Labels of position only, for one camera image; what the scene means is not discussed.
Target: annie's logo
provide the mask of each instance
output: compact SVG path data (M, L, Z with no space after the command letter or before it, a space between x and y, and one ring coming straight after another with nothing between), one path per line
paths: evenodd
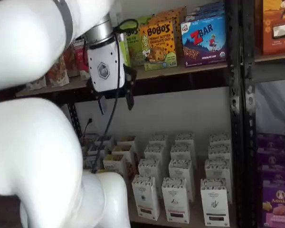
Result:
M277 199L272 199L271 201L273 203L285 203L285 192L282 190L279 190L276 192L275 196Z

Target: bunny logo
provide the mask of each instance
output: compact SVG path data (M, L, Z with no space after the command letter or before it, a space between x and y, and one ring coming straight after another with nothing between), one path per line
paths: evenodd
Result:
M285 198L285 192L283 192L282 190L279 190L276 192L276 197L279 199L279 200L284 200Z

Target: snack box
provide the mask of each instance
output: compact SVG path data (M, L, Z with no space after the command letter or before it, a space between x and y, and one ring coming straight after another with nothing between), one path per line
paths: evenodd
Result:
M149 175L136 175L132 181L139 217L157 221L160 215L155 178Z
M99 146L101 143L103 136L100 136L97 138L97 140L95 141L95 145ZM107 135L104 138L104 145L107 146L107 148L112 151L114 146L115 146L115 142L114 142L114 138L112 136Z
M162 182L163 201L169 222L189 223L190 208L185 178L164 178Z
M105 170L119 173L123 177L127 187L129 187L125 156L108 154L104 157L103 164Z
M257 134L257 147L266 149L285 149L285 135L282 134Z
M181 37L186 67L226 61L225 15L181 24Z
M130 145L115 146L112 154L123 155L125 157L128 178L129 180L132 180L134 178L134 175L137 173L133 147Z
M171 160L169 164L170 177L178 177L186 179L186 188L188 199L194 202L195 187L194 174L191 160Z
M207 179L225 179L228 202L232 204L232 174L230 161L224 159L207 159L205 161Z
M262 226L285 228L285 181L263 180Z
M144 25L148 22L149 19L151 19L154 15L148 15L144 17L137 18L137 22L139 26ZM122 29L129 29L134 28L136 26L135 22L129 21L126 22L121 26ZM142 66L145 63L145 57L142 52L142 42L139 38L138 29L137 31L132 31L126 33L128 48L129 48L129 55L130 55L130 61L131 66Z
M263 0L263 54L285 52L285 0Z
M138 171L140 175L150 175L155 178L156 191L160 198L162 198L162 170L159 160L141 159L138 164Z
M264 148L258 148L256 155L259 164L285 164L285 150L267 150Z
M192 158L192 164L194 168L197 168L197 159L195 155L195 142L194 142L194 133L177 133L175 135L175 144L184 144L187 143L189 145L190 153L191 153L191 158Z
M160 161L163 177L168 176L169 157L167 156L166 146L164 144L155 143L147 145L144 150L144 156L146 159L158 159Z
M139 36L142 42L142 54L146 62L145 70L157 70L177 66L176 58L176 21L161 21L157 17L147 25L141 25Z
M206 226L229 227L227 188L224 179L201 179L200 194Z
M262 165L262 180L285 181L285 165Z
M209 145L217 145L217 144L230 144L231 145L231 137L229 133L218 133L218 134L211 134L209 137Z

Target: purple annie's box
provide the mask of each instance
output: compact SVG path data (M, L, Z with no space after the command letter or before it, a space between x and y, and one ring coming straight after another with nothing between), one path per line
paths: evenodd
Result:
M285 135L260 133L257 135L257 146L267 149L285 149Z
M263 181L262 226L285 228L285 181Z
M285 150L267 150L259 148L257 150L257 161L264 165L285 164Z

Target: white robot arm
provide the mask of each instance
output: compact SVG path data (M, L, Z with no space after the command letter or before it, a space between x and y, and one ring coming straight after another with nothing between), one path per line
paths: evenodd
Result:
M0 0L0 89L44 75L113 1ZM130 227L123 178L82 165L58 107L36 98L0 103L0 195L20 198L24 228Z

